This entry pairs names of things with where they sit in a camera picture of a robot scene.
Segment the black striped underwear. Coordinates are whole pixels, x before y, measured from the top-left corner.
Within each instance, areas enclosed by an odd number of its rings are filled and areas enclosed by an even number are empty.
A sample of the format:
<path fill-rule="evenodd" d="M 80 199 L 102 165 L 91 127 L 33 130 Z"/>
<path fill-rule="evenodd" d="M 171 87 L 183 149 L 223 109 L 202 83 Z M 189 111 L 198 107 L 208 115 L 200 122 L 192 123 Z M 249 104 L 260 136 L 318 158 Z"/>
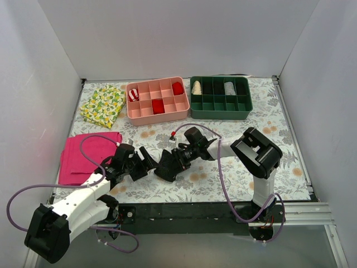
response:
<path fill-rule="evenodd" d="M 178 156 L 167 150 L 163 150 L 154 173 L 159 178 L 172 183 L 176 180 L 176 176 L 183 171 L 184 168 L 182 167 L 182 163 L 180 162 Z"/>

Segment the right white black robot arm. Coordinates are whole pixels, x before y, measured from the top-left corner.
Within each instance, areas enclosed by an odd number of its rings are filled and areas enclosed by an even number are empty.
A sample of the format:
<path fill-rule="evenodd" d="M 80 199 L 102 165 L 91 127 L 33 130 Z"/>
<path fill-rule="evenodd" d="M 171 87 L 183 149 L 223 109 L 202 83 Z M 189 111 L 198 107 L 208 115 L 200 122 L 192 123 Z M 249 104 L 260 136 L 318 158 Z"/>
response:
<path fill-rule="evenodd" d="M 241 135 L 224 139 L 215 131 L 200 124 L 190 123 L 184 136 L 188 144 L 182 143 L 171 151 L 171 159 L 164 167 L 168 168 L 166 180 L 173 181 L 176 176 L 187 170 L 191 163 L 201 158 L 206 161 L 216 160 L 223 194 L 235 218 L 242 223 L 265 222 L 273 214 L 273 207 L 278 194 L 274 192 L 274 177 L 282 158 L 281 149 L 250 127 Z M 221 159 L 236 157 L 253 177 L 258 187 L 251 200 L 252 216 L 247 219 L 240 216 L 229 199 L 224 183 Z"/>

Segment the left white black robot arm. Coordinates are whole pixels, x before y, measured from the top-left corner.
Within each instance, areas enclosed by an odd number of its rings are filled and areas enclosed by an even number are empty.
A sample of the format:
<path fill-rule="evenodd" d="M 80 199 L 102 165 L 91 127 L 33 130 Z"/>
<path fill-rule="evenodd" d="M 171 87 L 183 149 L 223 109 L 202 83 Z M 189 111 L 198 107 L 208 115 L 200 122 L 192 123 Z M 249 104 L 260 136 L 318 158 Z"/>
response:
<path fill-rule="evenodd" d="M 118 201 L 108 193 L 129 175 L 136 181 L 147 176 L 158 163 L 144 147 L 139 151 L 120 144 L 113 156 L 105 158 L 79 189 L 63 200 L 40 205 L 33 213 L 25 246 L 49 263 L 58 262 L 70 243 L 98 222 L 118 223 L 122 218 Z"/>

